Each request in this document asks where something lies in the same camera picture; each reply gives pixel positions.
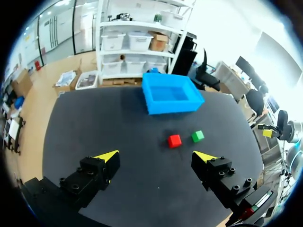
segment white shelving unit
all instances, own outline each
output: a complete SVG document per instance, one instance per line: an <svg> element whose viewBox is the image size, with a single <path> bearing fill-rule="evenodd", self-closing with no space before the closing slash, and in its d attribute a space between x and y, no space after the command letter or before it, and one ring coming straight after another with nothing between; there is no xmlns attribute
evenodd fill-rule
<svg viewBox="0 0 303 227"><path fill-rule="evenodd" d="M153 55L153 56L162 56L162 57L168 57L173 58L175 55L170 52L159 52L159 51L131 51L129 49L128 44L123 44L122 49L118 51L100 51L100 55L110 55L110 54L144 54L144 55Z"/></svg>
<svg viewBox="0 0 303 227"><path fill-rule="evenodd" d="M176 64L177 58L179 56L179 53L181 51L182 45L184 43L184 40L187 35L187 23L188 20L191 16L192 10L194 8L196 0L144 0L145 2L150 2L150 3L155 3L157 5L157 10L158 12L162 11L163 9L159 9L161 6L167 6L170 8L174 8L176 12L178 12L180 15L186 15L186 26L184 29L176 29L168 26L164 26L160 23L153 23L153 22L142 22L142 21L101 21L102 17L103 20L107 20L107 15L108 15L108 6L111 0L99 0L99 5L98 5L98 13L97 13L97 20L96 20L96 56L97 56L97 69L99 71L99 82L102 84L103 79L116 79L116 78L141 78L142 73L138 73L136 75L134 74L127 74L126 73L126 66L125 64L122 65L121 73L115 74L115 75L103 75L102 73L102 61L103 57L105 55L110 55L110 54L143 54L143 55L153 55L153 56L162 56L164 58L168 58L168 73L172 73L174 66ZM131 5L131 2L134 1L137 4L144 4L143 0L128 0L129 5ZM179 35L180 40L178 43L178 46L176 48L175 53L172 52L158 52L158 51L151 51L147 50L144 52L134 52L129 49L129 45L123 44L123 47L121 50L117 51L104 51L101 48L101 42L100 42L100 34L101 34L101 29L105 28L111 28L113 29L114 27L117 27L117 30L119 30L122 27L125 28L134 28L135 30L149 30L149 31L162 31L165 33L169 33L170 35Z"/></svg>

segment wooden floor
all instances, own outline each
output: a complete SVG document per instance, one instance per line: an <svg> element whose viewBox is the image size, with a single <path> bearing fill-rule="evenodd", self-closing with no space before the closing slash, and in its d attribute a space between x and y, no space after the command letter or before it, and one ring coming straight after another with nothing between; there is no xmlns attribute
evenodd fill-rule
<svg viewBox="0 0 303 227"><path fill-rule="evenodd" d="M95 52L78 54L53 62L31 75L33 86L25 98L20 114L26 121L19 139L21 155L9 150L5 151L7 168L14 185L17 185L17 178L22 179L23 182L34 177L42 179L45 132L57 99L52 86L63 72L76 70L78 67L83 72L96 70Z"/></svg>

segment blue tray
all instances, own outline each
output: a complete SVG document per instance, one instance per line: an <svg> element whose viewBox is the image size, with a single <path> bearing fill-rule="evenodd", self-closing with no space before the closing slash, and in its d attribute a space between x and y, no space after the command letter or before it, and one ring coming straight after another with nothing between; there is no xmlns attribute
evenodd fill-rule
<svg viewBox="0 0 303 227"><path fill-rule="evenodd" d="M150 115L196 111L205 102L186 76L144 73L142 89Z"/></svg>

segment white box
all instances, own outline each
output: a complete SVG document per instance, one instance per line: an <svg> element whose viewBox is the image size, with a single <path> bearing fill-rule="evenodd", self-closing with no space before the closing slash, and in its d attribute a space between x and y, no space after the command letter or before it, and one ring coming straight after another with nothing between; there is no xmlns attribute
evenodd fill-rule
<svg viewBox="0 0 303 227"><path fill-rule="evenodd" d="M153 36L147 32L129 32L129 46L131 51L147 51Z"/></svg>
<svg viewBox="0 0 303 227"><path fill-rule="evenodd" d="M185 17L176 13L161 11L162 21L161 24L167 27L176 29L184 29Z"/></svg>
<svg viewBox="0 0 303 227"><path fill-rule="evenodd" d="M127 74L140 74L143 73L143 67L146 60L141 55L127 55L125 56Z"/></svg>
<svg viewBox="0 0 303 227"><path fill-rule="evenodd" d="M166 65L167 62L164 60L164 58L160 56L147 57L147 70L150 70L152 68L157 68L160 72L164 72Z"/></svg>
<svg viewBox="0 0 303 227"><path fill-rule="evenodd" d="M120 55L107 55L103 58L103 74L115 75L121 73L123 61L120 59Z"/></svg>
<svg viewBox="0 0 303 227"><path fill-rule="evenodd" d="M104 33L102 37L103 51L118 51L122 49L125 33L119 31L110 31Z"/></svg>
<svg viewBox="0 0 303 227"><path fill-rule="evenodd" d="M90 77L95 76L94 80L92 81L89 79ZM90 88L97 88L98 87L98 71L89 71L83 72L77 82L76 90L84 90Z"/></svg>

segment green cube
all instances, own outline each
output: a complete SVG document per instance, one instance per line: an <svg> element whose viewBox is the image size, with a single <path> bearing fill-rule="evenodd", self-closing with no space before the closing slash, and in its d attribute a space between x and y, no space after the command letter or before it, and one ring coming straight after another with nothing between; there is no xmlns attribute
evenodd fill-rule
<svg viewBox="0 0 303 227"><path fill-rule="evenodd" d="M195 143L198 143L198 142L200 142L201 140L204 139L204 135L203 135L202 131L196 131L194 134L192 134L191 137L193 138L193 141Z"/></svg>

